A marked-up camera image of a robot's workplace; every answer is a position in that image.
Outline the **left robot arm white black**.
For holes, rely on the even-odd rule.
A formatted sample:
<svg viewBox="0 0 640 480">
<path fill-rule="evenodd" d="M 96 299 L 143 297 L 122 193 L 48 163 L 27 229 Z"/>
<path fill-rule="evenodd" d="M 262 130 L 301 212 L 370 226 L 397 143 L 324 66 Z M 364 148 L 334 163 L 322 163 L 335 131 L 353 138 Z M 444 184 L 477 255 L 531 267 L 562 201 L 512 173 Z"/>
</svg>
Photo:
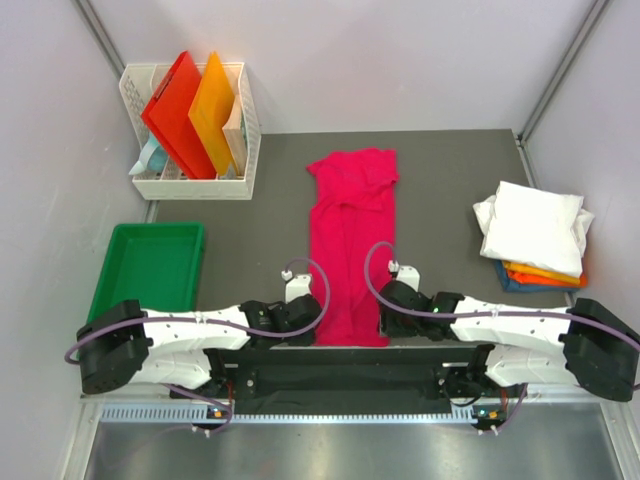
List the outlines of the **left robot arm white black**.
<svg viewBox="0 0 640 480">
<path fill-rule="evenodd" d="M 82 391 L 96 395 L 149 383 L 216 396 L 226 387 L 227 374 L 209 359 L 208 350 L 311 341 L 321 313 L 310 294 L 289 302 L 249 300 L 222 310 L 177 313 L 143 309 L 137 300 L 125 300 L 76 334 Z"/>
</svg>

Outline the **magenta t shirt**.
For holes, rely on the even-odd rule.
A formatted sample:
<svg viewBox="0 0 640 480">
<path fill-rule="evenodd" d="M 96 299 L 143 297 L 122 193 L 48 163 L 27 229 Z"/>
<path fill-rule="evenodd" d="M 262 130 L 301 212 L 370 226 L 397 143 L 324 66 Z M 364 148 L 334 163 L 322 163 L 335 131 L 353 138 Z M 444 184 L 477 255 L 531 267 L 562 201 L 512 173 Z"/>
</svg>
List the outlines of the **magenta t shirt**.
<svg viewBox="0 0 640 480">
<path fill-rule="evenodd" d="M 323 347 L 384 347 L 378 304 L 367 287 L 365 258 L 378 242 L 395 242 L 396 152 L 369 148 L 334 152 L 307 167 L 316 184 L 310 211 L 310 253 L 329 286 L 314 282 L 329 308 L 316 328 Z"/>
</svg>

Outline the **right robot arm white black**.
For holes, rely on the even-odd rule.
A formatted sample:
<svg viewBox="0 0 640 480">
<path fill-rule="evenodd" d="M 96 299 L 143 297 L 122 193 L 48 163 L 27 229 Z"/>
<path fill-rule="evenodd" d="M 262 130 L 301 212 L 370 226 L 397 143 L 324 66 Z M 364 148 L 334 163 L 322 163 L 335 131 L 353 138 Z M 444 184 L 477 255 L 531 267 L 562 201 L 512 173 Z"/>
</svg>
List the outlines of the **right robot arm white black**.
<svg viewBox="0 0 640 480">
<path fill-rule="evenodd" d="M 373 295 L 387 337 L 473 344 L 465 366 L 446 360 L 436 375 L 450 398 L 560 384 L 629 402 L 639 390 L 639 335 L 598 301 L 579 298 L 570 308 L 529 309 L 451 292 L 427 297 L 397 279 Z"/>
</svg>

